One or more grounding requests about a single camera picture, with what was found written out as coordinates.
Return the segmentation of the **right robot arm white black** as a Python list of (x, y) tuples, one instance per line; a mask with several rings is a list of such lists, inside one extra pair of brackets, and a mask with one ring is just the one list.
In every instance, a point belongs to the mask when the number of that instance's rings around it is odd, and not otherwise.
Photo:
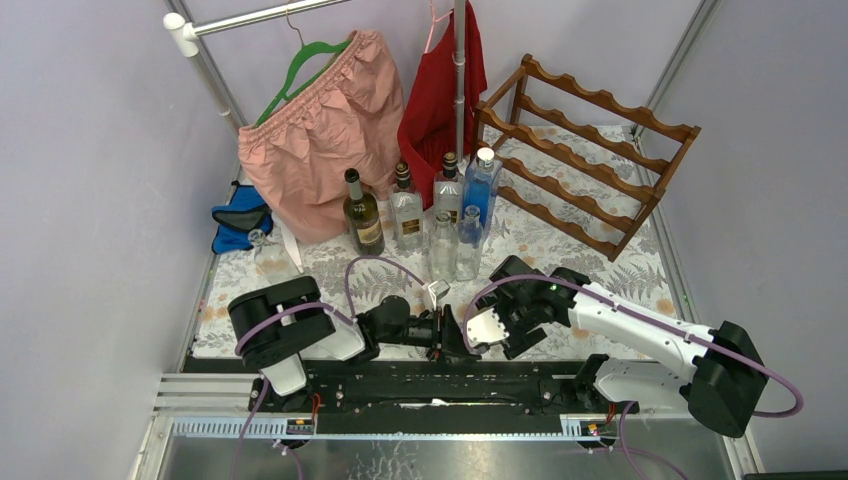
[(635, 401), (686, 409), (715, 433), (744, 435), (767, 377), (751, 366), (762, 358), (743, 327), (725, 321), (710, 328), (653, 314), (584, 274), (559, 267), (544, 276), (515, 255), (489, 279), (494, 289), (475, 305), (494, 309), (501, 323), (497, 341), (509, 359), (540, 343), (547, 323), (600, 334), (649, 358), (642, 365), (592, 355), (573, 386), (583, 410)]

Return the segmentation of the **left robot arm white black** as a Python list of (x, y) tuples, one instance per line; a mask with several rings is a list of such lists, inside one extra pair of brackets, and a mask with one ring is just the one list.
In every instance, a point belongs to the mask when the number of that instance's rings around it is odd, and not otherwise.
[(476, 361), (480, 357), (467, 351), (451, 307), (436, 304), (448, 290), (443, 281), (428, 284), (429, 304), (418, 315), (407, 300), (390, 295), (364, 313), (345, 316), (321, 300), (311, 276), (277, 283), (227, 306), (235, 354), (260, 373), (272, 398), (288, 411), (309, 401), (301, 352), (311, 347), (351, 364), (377, 358), (383, 344), (424, 348), (429, 360), (441, 363)]

